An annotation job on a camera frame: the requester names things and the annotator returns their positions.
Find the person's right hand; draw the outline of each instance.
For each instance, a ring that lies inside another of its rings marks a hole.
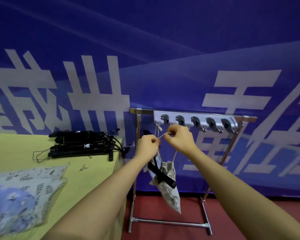
[[[171,132],[171,135],[174,135],[174,137],[166,134],[164,135],[165,140],[168,141],[168,143],[172,145],[178,152],[181,152],[187,156],[193,150],[198,148],[193,140],[192,133],[187,127],[174,124],[169,126],[167,132]]]

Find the forearm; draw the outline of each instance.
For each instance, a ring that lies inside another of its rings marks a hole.
[[[133,158],[82,198],[43,239],[102,239],[144,165]]]
[[[300,223],[199,149],[188,157],[248,239],[300,239]]]

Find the person's left hand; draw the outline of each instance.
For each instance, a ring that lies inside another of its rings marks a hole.
[[[144,135],[138,140],[135,157],[148,163],[157,153],[160,140],[155,135]]]

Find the person's left arm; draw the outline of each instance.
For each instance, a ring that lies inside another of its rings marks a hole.
[[[133,159],[82,198],[42,239],[102,239],[138,173],[156,155],[159,143],[154,135],[139,139]]]

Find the metal rack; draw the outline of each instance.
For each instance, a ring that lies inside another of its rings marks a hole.
[[[224,155],[220,161],[220,165],[223,165],[232,147],[235,145],[237,138],[242,133],[248,122],[255,122],[257,117],[254,116],[237,116],[237,115],[224,115],[224,114],[212,114],[212,113],[192,113],[192,112],[178,112],[178,111],[156,111],[141,108],[131,108],[130,113],[136,114],[136,140],[140,138],[140,125],[141,115],[153,115],[155,124],[163,125],[168,124],[180,124],[191,127],[196,127],[200,131],[205,132],[208,128],[211,128],[216,133],[223,133],[226,130],[229,133],[233,133],[232,139],[224,152]],[[204,217],[207,223],[189,223],[189,222],[177,222],[177,221],[163,221],[153,219],[142,219],[133,217],[134,201],[136,199],[136,185],[137,180],[133,184],[133,198],[130,211],[129,230],[131,233],[133,222],[147,222],[147,223],[159,223],[177,226],[193,226],[208,228],[209,234],[212,235],[211,225],[209,223],[208,215],[204,207],[204,201],[206,200],[210,188],[205,191],[203,197],[200,197],[200,202],[203,207]]]

